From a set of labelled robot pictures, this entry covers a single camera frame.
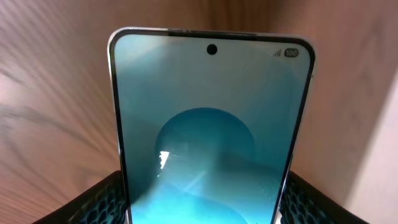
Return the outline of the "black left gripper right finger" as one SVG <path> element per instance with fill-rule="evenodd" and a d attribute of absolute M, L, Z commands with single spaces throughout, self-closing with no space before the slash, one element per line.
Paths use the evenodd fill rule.
<path fill-rule="evenodd" d="M 292 171 L 279 212 L 281 224 L 367 224 Z"/>

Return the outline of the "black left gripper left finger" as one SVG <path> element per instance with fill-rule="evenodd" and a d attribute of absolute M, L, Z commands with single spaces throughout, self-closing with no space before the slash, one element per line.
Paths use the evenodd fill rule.
<path fill-rule="evenodd" d="M 123 175 L 117 170 L 34 224 L 123 224 L 126 210 Z"/>

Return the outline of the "blue Galaxy smartphone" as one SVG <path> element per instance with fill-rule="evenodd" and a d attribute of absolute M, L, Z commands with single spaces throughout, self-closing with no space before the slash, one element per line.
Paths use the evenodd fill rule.
<path fill-rule="evenodd" d="M 313 78 L 296 35 L 124 27 L 108 64 L 129 223 L 274 223 Z"/>

